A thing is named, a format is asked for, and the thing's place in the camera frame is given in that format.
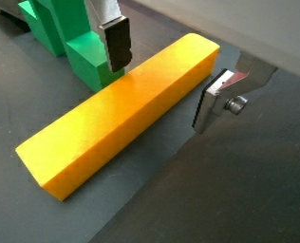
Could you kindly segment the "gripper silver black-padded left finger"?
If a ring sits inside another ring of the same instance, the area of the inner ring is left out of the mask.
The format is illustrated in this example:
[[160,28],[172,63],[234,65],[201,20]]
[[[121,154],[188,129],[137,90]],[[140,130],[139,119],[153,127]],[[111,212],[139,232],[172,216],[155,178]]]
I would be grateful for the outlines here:
[[132,60],[129,19],[121,14],[116,0],[84,0],[91,29],[100,36],[112,73]]

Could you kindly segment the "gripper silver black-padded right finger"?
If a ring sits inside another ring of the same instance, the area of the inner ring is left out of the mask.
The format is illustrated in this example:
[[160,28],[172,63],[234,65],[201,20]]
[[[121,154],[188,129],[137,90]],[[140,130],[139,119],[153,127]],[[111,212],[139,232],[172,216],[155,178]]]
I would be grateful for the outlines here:
[[232,72],[224,68],[204,86],[192,119],[192,129],[201,133],[223,111],[238,115],[247,104],[242,94],[263,87],[276,66],[240,52]]

